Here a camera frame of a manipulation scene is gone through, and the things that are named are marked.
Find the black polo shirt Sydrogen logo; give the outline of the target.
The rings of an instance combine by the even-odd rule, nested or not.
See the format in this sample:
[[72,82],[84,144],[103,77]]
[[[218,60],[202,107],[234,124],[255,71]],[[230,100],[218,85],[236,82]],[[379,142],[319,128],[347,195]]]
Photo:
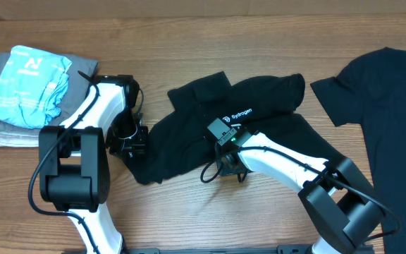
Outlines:
[[174,110],[153,126],[146,157],[123,161],[138,183],[161,183],[209,163],[216,156],[207,126],[216,118],[259,131],[270,140],[312,157],[334,160],[341,153],[296,109],[305,95],[301,74],[256,76],[231,85],[224,72],[168,91]]

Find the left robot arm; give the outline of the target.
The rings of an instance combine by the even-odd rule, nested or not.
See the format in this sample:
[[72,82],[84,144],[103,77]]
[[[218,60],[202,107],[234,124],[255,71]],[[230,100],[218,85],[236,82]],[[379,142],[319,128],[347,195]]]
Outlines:
[[142,123],[144,95],[132,75],[96,75],[85,101],[60,126],[39,133],[39,164],[28,187],[31,208],[40,195],[55,207],[48,215],[67,217],[85,244],[85,253],[127,253],[107,205],[111,175],[108,155],[137,161],[146,154],[148,128]]

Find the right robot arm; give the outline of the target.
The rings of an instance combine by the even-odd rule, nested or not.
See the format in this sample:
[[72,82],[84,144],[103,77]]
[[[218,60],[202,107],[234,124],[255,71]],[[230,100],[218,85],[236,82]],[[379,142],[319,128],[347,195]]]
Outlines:
[[293,253],[373,253],[366,244],[384,209],[373,186],[352,160],[333,161],[301,154],[263,133],[224,133],[216,147],[247,170],[265,174],[295,191],[319,233],[309,246],[289,246]]

